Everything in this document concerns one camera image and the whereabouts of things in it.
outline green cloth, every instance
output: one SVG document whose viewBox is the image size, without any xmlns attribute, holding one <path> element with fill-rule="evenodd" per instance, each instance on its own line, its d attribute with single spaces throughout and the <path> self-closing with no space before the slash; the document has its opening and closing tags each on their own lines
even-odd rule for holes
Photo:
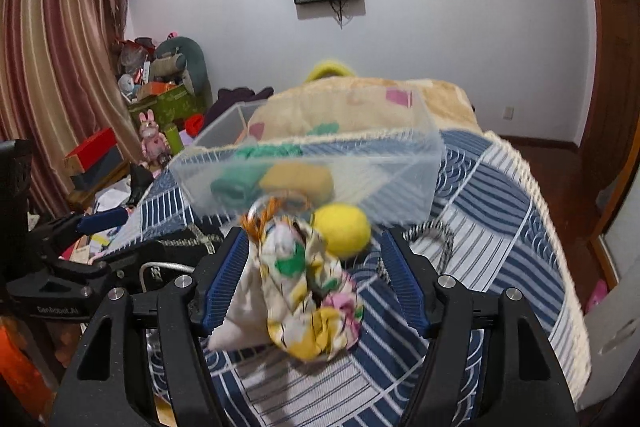
<svg viewBox="0 0 640 427">
<path fill-rule="evenodd" d="M 247 160 L 254 158 L 283 158 L 302 156 L 302 149 L 297 145 L 255 145 L 238 149 L 233 159 Z M 234 166 L 225 169 L 222 176 L 211 183 L 211 193 L 218 196 L 222 203 L 233 208 L 246 208 L 261 194 L 260 180 L 271 168 L 271 162 L 260 162 L 257 165 Z"/>
<path fill-rule="evenodd" d="M 307 136 L 321 136 L 322 134 L 336 134 L 340 129 L 340 124 L 337 122 L 321 123 L 316 125 L 311 131 L 306 133 Z"/>
</svg>

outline cardboard box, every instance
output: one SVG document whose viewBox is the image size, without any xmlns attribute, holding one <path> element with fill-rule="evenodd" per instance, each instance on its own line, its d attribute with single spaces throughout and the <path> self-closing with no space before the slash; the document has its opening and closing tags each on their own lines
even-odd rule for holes
<svg viewBox="0 0 640 427">
<path fill-rule="evenodd" d="M 160 129 L 178 118 L 186 120 L 196 113 L 204 113 L 205 102 L 202 95 L 192 96 L 184 86 L 177 86 L 157 96 L 148 96 L 142 102 L 132 103 L 128 107 L 131 121 L 136 130 L 140 127 L 138 115 L 153 109 Z"/>
<path fill-rule="evenodd" d="M 116 135 L 111 127 L 98 131 L 66 155 L 66 175 L 84 174 L 115 145 Z"/>
<path fill-rule="evenodd" d="M 106 178 L 111 171 L 116 169 L 122 163 L 122 154 L 117 145 L 114 145 L 100 158 L 93 166 L 82 174 L 71 176 L 71 181 L 76 190 L 91 190 L 100 181 Z"/>
<path fill-rule="evenodd" d="M 165 84 L 164 82 L 148 82 L 144 86 L 140 87 L 138 90 L 138 94 L 136 95 L 138 100 L 144 100 L 148 96 L 153 96 L 155 94 L 162 94 L 167 92 L 169 89 L 173 89 L 175 86 L 173 84 Z"/>
</svg>

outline baseboard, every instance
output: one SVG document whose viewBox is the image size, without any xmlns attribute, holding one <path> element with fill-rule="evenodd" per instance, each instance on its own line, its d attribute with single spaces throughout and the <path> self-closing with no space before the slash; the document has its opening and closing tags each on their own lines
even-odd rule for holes
<svg viewBox="0 0 640 427">
<path fill-rule="evenodd" d="M 507 140 L 511 145 L 528 145 L 531 147 L 545 147 L 548 149 L 567 149 L 573 152 L 578 152 L 578 146 L 574 142 L 548 140 L 546 138 L 530 138 L 527 136 L 500 135 L 500 138 Z"/>
</svg>

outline metal screw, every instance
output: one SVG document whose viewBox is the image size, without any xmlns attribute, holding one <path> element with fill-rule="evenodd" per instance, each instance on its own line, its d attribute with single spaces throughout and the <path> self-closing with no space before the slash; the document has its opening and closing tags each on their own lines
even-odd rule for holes
<svg viewBox="0 0 640 427">
<path fill-rule="evenodd" d="M 178 286 L 178 288 L 187 288 L 193 282 L 193 279 L 190 275 L 178 275 L 175 278 L 174 284 Z"/>
<path fill-rule="evenodd" d="M 438 277 L 438 284 L 443 288 L 453 288 L 456 285 L 456 280 L 450 275 L 441 275 Z"/>
<path fill-rule="evenodd" d="M 517 288 L 507 288 L 507 296 L 512 301 L 519 301 L 522 299 L 522 292 Z"/>
<path fill-rule="evenodd" d="M 117 301 L 124 295 L 124 288 L 114 288 L 107 295 L 112 301 Z"/>
</svg>

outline cable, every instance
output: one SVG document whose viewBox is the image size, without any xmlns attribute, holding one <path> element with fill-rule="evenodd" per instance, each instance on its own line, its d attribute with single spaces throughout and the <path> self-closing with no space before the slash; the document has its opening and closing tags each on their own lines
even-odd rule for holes
<svg viewBox="0 0 640 427">
<path fill-rule="evenodd" d="M 351 22 L 351 19 L 353 19 L 353 16 L 347 16 L 347 22 L 344 22 L 344 9 L 347 7 L 347 4 L 349 3 L 349 0 L 345 0 L 344 2 L 342 0 L 337 1 L 338 2 L 338 8 L 336 9 L 336 7 L 334 6 L 334 2 L 335 1 L 329 1 L 329 6 L 331 6 L 331 9 L 334 11 L 335 13 L 335 19 L 338 22 L 338 24 L 340 25 L 340 29 L 343 29 L 345 24 L 349 24 L 349 22 Z"/>
<path fill-rule="evenodd" d="M 193 273 L 195 270 L 193 266 L 187 266 L 186 264 L 177 264 L 177 263 L 160 263 L 156 261 L 151 261 L 151 263 L 145 263 L 140 267 L 138 271 L 138 278 L 140 279 L 140 286 L 142 286 L 142 291 L 146 293 L 146 285 L 145 285 L 145 270 L 150 267 L 156 268 L 168 268 L 171 270 L 177 270 L 185 273 Z"/>
</svg>

